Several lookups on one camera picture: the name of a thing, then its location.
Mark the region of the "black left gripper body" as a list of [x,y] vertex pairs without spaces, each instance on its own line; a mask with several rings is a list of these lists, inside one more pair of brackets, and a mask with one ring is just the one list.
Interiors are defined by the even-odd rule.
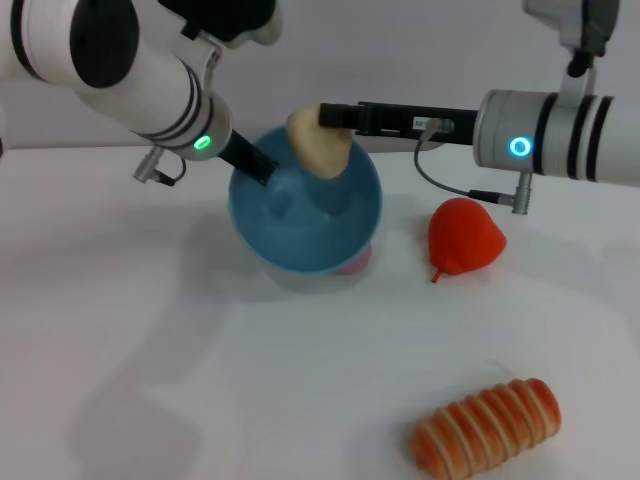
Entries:
[[260,165],[254,158],[254,146],[236,130],[231,131],[218,157],[244,173],[256,173]]

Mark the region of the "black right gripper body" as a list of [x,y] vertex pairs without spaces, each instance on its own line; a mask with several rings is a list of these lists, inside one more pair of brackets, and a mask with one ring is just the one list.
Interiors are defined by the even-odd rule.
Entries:
[[428,120],[453,123],[451,131],[438,132],[432,142],[471,145],[477,110],[450,109],[425,106],[359,102],[361,122],[356,134],[360,136],[389,137],[418,140]]

